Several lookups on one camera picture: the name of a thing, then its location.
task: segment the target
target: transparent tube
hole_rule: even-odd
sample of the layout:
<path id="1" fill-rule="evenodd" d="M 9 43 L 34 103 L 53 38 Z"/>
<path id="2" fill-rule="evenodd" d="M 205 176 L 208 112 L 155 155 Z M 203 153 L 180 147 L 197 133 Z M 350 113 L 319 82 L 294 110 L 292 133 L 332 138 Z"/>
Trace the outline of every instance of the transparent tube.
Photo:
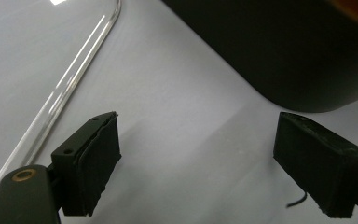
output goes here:
<path id="1" fill-rule="evenodd" d="M 116 23 L 120 10 L 121 0 L 117 0 L 113 14 L 110 17 L 103 15 L 95 25 L 86 42 L 3 165 L 0 170 L 0 180 L 10 171 L 33 163 L 57 117 Z"/>

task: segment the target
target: brass screw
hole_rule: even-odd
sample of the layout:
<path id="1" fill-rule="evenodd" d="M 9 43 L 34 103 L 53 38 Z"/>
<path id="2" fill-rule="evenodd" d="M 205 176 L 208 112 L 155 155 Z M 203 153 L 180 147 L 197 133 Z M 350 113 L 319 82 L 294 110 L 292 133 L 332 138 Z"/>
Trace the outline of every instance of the brass screw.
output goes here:
<path id="1" fill-rule="evenodd" d="M 26 169 L 17 172 L 16 174 L 11 177 L 11 179 L 15 182 L 21 182 L 28 179 L 31 179 L 34 175 L 36 175 L 36 170 L 34 169 Z"/>

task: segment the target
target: white table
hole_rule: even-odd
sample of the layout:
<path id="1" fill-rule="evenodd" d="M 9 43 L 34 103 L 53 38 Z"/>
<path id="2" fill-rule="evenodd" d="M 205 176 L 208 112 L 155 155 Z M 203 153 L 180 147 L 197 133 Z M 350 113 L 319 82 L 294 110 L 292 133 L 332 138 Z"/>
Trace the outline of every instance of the white table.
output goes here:
<path id="1" fill-rule="evenodd" d="M 48 81 L 39 76 L 33 85 Z M 117 25 L 37 163 L 49 165 L 50 153 L 87 119 L 112 110 L 123 158 L 94 215 L 62 216 L 62 223 L 358 223 L 358 208 L 353 219 L 330 219 L 312 198 L 285 208 L 303 196 L 272 159 L 279 112 L 286 110 L 263 98 L 159 0 L 123 1 Z M 37 108 L 10 113 L 27 118 Z M 358 102 L 303 115 L 358 145 Z M 0 135 L 10 139 L 1 148 L 19 140 L 33 118 L 0 122 L 0 130 L 17 129 Z M 11 149 L 0 150 L 0 166 Z"/>

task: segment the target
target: gray surface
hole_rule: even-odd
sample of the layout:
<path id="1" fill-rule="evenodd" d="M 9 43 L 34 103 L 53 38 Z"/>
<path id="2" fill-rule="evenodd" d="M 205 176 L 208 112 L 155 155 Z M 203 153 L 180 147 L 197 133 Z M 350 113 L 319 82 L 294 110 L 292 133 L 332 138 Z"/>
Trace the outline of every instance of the gray surface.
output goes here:
<path id="1" fill-rule="evenodd" d="M 279 112 L 159 0 L 125 0 L 39 163 L 87 119 L 118 112 L 123 158 L 93 217 L 62 223 L 332 220 L 272 159 Z M 306 115 L 358 145 L 358 102 Z"/>

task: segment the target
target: table surface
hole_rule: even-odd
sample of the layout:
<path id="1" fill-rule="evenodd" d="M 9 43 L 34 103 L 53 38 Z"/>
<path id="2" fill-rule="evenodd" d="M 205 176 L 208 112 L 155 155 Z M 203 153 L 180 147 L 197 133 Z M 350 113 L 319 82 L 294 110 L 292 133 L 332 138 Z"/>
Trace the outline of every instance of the table surface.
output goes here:
<path id="1" fill-rule="evenodd" d="M 1 18 L 28 6 L 52 10 L 48 0 L 31 2 L 22 1 L 21 8 L 1 4 Z M 101 6 L 84 4 L 67 0 L 57 7 L 89 16 L 65 24 L 72 29 L 51 28 L 51 45 L 48 38 L 37 39 L 42 52 L 57 41 L 73 48 L 46 51 L 49 63 L 30 65 L 38 73 L 22 67 L 10 74 L 16 62 L 0 55 L 0 167 L 57 83 L 52 74 L 70 62 L 60 50 L 70 54 L 80 45 L 81 38 L 62 34 L 87 36 L 103 13 Z M 39 26 L 56 22 L 55 17 L 38 18 Z M 14 58 L 33 61 L 32 53 L 13 48 Z M 352 219 L 328 218 L 312 198 L 285 208 L 303 196 L 272 159 L 279 113 L 287 110 L 262 97 L 159 0 L 123 0 L 116 26 L 62 111 L 37 163 L 49 165 L 50 153 L 62 141 L 87 119 L 109 111 L 119 114 L 123 157 L 94 215 L 62 216 L 62 223 L 358 223 L 357 207 Z M 297 114 L 358 145 L 358 101 L 328 113 Z"/>

